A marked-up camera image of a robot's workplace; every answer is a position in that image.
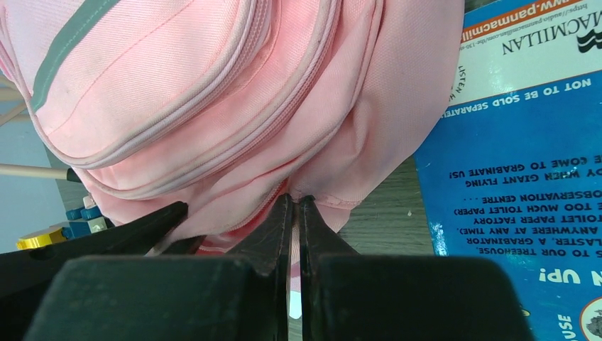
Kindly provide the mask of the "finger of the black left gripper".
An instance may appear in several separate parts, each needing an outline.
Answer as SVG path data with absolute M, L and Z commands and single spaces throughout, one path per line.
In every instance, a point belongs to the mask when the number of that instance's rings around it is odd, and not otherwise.
M 1 299 L 26 295 L 48 284 L 70 259 L 86 255 L 146 254 L 187 216 L 188 205 L 174 202 L 142 218 L 86 237 L 1 255 Z

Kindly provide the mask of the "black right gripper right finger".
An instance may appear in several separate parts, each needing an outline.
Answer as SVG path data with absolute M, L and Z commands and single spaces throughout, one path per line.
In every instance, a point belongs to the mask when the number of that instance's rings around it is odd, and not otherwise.
M 305 340 L 532 340 L 493 261 L 355 251 L 311 196 L 299 204 Z

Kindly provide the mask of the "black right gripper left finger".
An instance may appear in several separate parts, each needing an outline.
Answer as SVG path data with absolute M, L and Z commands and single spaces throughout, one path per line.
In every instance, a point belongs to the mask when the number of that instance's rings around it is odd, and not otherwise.
M 286 340 L 294 202 L 213 256 L 86 256 L 53 280 L 26 340 Z

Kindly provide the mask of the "blue paperback book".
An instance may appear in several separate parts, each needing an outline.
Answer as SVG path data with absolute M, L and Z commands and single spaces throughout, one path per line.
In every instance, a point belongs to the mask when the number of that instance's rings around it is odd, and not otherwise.
M 601 339 L 599 0 L 468 12 L 414 158 L 436 255 L 500 265 L 537 340 Z

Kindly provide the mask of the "pink student backpack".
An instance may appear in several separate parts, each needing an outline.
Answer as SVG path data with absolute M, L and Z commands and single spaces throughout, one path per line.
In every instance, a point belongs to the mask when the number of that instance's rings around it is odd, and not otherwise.
M 116 225 L 233 247 L 283 193 L 333 230 L 449 103 L 462 1 L 2 1 L 1 71 Z

